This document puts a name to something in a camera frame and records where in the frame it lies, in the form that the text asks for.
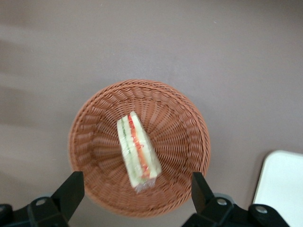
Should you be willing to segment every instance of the wrapped sandwich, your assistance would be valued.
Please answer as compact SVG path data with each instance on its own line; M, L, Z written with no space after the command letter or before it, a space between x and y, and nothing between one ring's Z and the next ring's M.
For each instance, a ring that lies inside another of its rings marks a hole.
M131 186L137 192L154 186L161 165L137 114L118 120L117 130Z

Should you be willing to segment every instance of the wicker basket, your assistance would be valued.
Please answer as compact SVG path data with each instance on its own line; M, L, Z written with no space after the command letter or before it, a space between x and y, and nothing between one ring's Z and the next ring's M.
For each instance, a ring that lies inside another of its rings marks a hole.
M151 138L162 174L136 193L122 159L116 121L135 111ZM152 217L190 198L192 172L207 171L210 141L197 108L176 89L151 80L126 80L96 93L72 125L70 161L84 172L85 190L102 207L130 217Z

